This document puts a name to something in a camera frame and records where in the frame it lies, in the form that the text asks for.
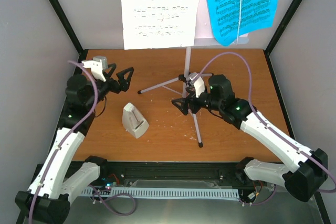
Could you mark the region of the white metronome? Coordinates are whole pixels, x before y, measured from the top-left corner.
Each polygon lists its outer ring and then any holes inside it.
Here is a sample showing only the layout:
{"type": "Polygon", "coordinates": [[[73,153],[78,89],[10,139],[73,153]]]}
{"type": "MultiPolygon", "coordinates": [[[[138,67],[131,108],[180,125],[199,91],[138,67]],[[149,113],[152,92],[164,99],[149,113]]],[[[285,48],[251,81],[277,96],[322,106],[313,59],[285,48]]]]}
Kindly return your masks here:
{"type": "Polygon", "coordinates": [[[122,124],[125,130],[135,138],[140,138],[149,128],[148,121],[130,102],[123,108],[122,124]]]}

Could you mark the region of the white music stand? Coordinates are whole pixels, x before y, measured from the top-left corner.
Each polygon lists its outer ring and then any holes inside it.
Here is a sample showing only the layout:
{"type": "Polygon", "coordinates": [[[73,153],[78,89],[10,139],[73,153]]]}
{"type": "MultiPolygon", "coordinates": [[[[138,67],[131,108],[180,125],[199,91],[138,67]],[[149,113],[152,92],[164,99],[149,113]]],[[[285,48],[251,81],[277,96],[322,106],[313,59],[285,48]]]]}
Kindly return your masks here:
{"type": "MultiPolygon", "coordinates": [[[[182,80],[184,82],[184,84],[183,84],[183,92],[181,94],[181,96],[183,98],[187,98],[187,96],[189,94],[195,92],[194,90],[190,90],[186,86],[186,78],[190,74],[189,70],[190,70],[190,61],[191,61],[191,50],[192,50],[192,46],[194,45],[194,38],[193,37],[194,37],[195,33],[193,33],[193,36],[191,35],[191,33],[186,33],[186,34],[188,35],[187,44],[185,44],[185,45],[181,44],[181,47],[186,46],[184,73],[181,74],[178,78],[175,78],[175,79],[172,79],[172,80],[169,80],[169,81],[166,81],[166,82],[162,82],[162,83],[156,84],[156,85],[151,86],[151,87],[146,88],[146,89],[139,90],[138,94],[142,94],[142,93],[145,93],[147,91],[150,91],[150,90],[153,90],[153,89],[156,89],[156,88],[159,88],[159,87],[167,88],[166,87],[167,84],[176,82],[178,80],[182,80]]],[[[201,75],[201,77],[202,76],[213,76],[213,74],[211,74],[211,73],[210,74],[200,74],[200,75],[201,75]]],[[[200,130],[199,130],[199,127],[198,127],[198,121],[197,121],[196,113],[192,113],[191,110],[189,110],[189,113],[192,115],[192,117],[194,119],[195,129],[196,129],[196,133],[197,133],[198,146],[200,148],[202,148],[203,147],[203,143],[202,143],[202,138],[201,138],[201,135],[200,135],[200,130]]]]}

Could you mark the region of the white sheet music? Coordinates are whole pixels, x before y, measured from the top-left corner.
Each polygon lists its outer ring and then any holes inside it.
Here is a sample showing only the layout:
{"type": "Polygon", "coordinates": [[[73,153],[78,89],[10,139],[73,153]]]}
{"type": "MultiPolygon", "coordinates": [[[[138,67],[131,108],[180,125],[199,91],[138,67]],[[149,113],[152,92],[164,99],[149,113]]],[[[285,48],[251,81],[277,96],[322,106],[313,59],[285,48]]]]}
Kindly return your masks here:
{"type": "Polygon", "coordinates": [[[187,44],[186,33],[193,36],[196,31],[199,1],[121,0],[124,49],[176,48],[187,44]]]}

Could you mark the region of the blue sheet music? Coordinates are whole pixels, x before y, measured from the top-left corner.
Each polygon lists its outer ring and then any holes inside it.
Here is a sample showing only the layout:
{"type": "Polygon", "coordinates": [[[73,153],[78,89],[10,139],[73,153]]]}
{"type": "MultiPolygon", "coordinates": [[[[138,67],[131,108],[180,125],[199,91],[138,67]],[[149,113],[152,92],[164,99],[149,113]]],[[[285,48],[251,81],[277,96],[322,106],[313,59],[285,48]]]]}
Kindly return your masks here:
{"type": "Polygon", "coordinates": [[[206,0],[214,38],[222,46],[273,25],[278,0],[206,0]]]}

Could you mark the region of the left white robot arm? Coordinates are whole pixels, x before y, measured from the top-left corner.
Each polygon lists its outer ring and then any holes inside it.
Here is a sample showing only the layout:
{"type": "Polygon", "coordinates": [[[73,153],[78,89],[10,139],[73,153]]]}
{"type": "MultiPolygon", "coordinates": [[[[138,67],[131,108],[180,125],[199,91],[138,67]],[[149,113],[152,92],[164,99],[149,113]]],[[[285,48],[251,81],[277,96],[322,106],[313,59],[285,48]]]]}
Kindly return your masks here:
{"type": "Polygon", "coordinates": [[[128,91],[134,73],[132,67],[112,75],[116,64],[106,57],[94,57],[73,65],[82,70],[67,81],[66,100],[48,156],[26,191],[19,191],[15,203],[28,223],[64,223],[75,199],[92,182],[108,180],[107,160],[89,156],[69,178],[66,173],[73,156],[96,118],[97,104],[110,92],[128,91]]]}

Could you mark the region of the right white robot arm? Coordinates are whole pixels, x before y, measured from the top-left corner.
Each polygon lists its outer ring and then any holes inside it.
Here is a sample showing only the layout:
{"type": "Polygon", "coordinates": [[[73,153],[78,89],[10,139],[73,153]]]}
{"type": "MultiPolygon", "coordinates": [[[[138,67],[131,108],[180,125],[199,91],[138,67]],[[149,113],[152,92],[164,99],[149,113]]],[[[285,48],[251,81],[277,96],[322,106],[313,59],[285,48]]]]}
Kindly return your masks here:
{"type": "Polygon", "coordinates": [[[179,80],[186,84],[188,95],[174,99],[172,104],[184,115],[202,108],[211,114],[218,112],[217,117],[255,138],[281,160],[281,164],[274,164],[246,157],[241,166],[249,180],[284,187],[302,202],[307,202],[327,180],[326,152],[319,148],[313,151],[275,127],[247,100],[235,96],[231,82],[224,75],[211,76],[208,87],[196,72],[187,78],[179,75],[179,80]]]}

